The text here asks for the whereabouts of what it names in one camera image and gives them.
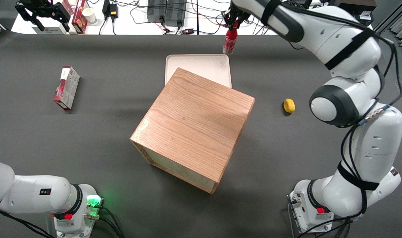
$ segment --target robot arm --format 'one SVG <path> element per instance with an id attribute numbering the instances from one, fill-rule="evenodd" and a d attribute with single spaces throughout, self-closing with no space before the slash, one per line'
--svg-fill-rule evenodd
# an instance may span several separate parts
<path id="1" fill-rule="evenodd" d="M 65 238 L 89 237 L 102 204 L 88 184 L 70 184 L 51 176 L 20 176 L 0 163 L 0 211 L 8 214 L 51 213 L 57 235 Z"/>
<path id="2" fill-rule="evenodd" d="M 381 50 L 371 37 L 373 32 L 305 11 L 357 22 L 335 6 L 296 11 L 281 0 L 232 0 L 223 17 L 232 28 L 234 22 L 254 15 L 282 38 L 311 51 L 330 71 L 332 79 L 310 98 L 311 112 L 327 124 L 352 126 L 352 135 L 346 136 L 350 135 L 349 142 L 341 151 L 353 162 L 341 161 L 334 175 L 327 178 L 300 181 L 288 195 L 300 232 L 326 232 L 332 227 L 334 214 L 358 217 L 365 211 L 364 197 L 366 208 L 400 184 L 400 175 L 392 165 L 402 138 L 402 113 L 376 100 L 384 79 L 375 68 Z M 364 123 L 364 117 L 374 120 Z M 353 165 L 357 173 L 350 171 Z"/>
<path id="3" fill-rule="evenodd" d="M 40 31 L 44 31 L 44 26 L 36 17 L 53 18 L 59 21 L 67 32 L 70 30 L 68 26 L 70 15 L 61 3 L 52 4 L 48 0 L 19 0 L 15 8 L 23 20 L 31 21 Z M 29 15 L 26 9 L 31 11 L 32 15 Z"/>

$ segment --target red and white bottle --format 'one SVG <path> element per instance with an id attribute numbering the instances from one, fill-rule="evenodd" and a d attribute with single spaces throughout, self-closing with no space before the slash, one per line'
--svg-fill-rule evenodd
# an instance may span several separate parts
<path id="1" fill-rule="evenodd" d="M 225 44 L 223 45 L 223 54 L 227 54 L 228 56 L 233 54 L 237 38 L 238 38 L 238 22 L 236 21 L 233 24 L 233 29 L 232 30 L 229 29 L 228 32 L 226 33 Z"/>

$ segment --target wooden box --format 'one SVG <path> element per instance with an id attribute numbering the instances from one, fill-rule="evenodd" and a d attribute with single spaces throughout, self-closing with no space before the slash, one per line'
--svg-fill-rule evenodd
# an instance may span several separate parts
<path id="1" fill-rule="evenodd" d="M 178 68 L 130 140 L 150 164 L 213 194 L 254 101 Z"/>

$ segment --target gray box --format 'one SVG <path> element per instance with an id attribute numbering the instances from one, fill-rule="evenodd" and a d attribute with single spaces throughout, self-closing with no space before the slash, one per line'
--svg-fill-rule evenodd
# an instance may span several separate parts
<path id="1" fill-rule="evenodd" d="M 166 26 L 181 26 L 185 23 L 186 0 L 168 0 L 166 9 Z"/>
<path id="2" fill-rule="evenodd" d="M 164 21 L 166 3 L 166 0 L 148 0 L 147 19 L 149 22 Z"/>

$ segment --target cardboard box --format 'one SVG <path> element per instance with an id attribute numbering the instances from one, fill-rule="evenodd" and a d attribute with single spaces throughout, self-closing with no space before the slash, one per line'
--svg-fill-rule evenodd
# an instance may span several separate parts
<path id="1" fill-rule="evenodd" d="M 86 30 L 86 25 L 88 24 L 86 18 L 82 15 L 83 9 L 89 8 L 86 0 L 79 0 L 76 4 L 76 9 L 74 10 L 73 20 L 71 24 L 76 29 L 78 34 L 84 34 Z"/>
<path id="2" fill-rule="evenodd" d="M 77 74 L 72 66 L 63 67 L 60 83 L 54 93 L 53 101 L 64 110 L 71 109 L 79 79 L 79 74 Z"/>
<path id="3" fill-rule="evenodd" d="M 178 68 L 130 140 L 150 164 L 213 194 L 254 102 Z"/>
<path id="4" fill-rule="evenodd" d="M 68 0 L 63 0 L 61 4 L 64 6 L 64 9 L 66 9 L 70 16 L 73 15 L 74 11 Z"/>

